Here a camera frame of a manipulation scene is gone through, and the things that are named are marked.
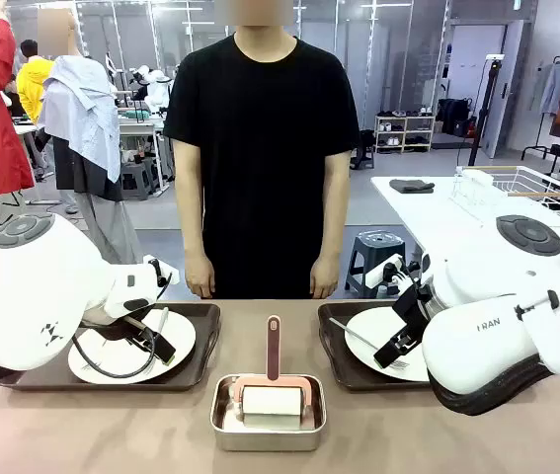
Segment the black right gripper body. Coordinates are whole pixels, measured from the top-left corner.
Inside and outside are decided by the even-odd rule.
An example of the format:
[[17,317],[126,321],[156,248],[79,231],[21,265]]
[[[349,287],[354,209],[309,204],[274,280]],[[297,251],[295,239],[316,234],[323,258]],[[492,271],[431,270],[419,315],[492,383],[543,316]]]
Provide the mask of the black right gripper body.
[[411,285],[396,300],[394,312],[414,329],[425,329],[429,323],[426,304],[431,300],[431,290],[427,285]]

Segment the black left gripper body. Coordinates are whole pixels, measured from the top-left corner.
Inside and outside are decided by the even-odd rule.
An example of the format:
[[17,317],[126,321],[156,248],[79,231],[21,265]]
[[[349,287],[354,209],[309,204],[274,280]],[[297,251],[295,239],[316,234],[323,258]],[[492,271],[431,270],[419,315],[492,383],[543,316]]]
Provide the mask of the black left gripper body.
[[155,348],[155,333],[142,321],[134,318],[120,318],[111,326],[114,340],[125,339],[140,349]]

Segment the person's right hand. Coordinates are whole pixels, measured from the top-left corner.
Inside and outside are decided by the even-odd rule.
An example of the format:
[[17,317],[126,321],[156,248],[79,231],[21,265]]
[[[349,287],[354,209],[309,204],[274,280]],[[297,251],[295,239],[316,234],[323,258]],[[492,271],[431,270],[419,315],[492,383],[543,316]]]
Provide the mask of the person's right hand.
[[211,299],[215,291],[213,265],[205,254],[185,256],[185,280],[188,289],[201,299]]

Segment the person's left hand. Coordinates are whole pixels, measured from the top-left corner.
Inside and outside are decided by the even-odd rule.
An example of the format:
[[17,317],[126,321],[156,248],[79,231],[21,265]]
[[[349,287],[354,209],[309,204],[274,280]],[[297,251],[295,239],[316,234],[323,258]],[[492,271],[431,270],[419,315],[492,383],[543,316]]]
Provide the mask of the person's left hand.
[[340,255],[320,255],[310,272],[310,294],[313,299],[326,299],[338,286]]

